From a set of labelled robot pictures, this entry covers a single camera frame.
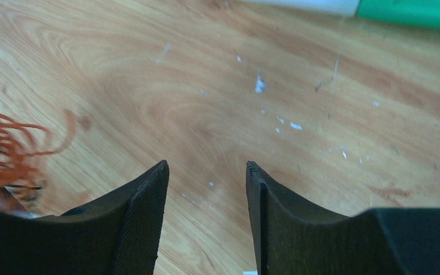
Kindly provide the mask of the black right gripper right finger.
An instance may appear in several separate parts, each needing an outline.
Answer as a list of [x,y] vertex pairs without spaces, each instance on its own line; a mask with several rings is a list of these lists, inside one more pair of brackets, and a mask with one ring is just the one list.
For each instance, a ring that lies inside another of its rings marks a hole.
[[246,164],[259,274],[440,274],[440,208],[327,210]]

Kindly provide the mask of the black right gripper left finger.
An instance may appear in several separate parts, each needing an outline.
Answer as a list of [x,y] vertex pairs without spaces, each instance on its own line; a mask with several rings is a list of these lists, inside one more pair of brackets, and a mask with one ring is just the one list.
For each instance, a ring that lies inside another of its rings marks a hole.
[[0,212],[0,274],[152,274],[169,175],[162,160],[59,216]]

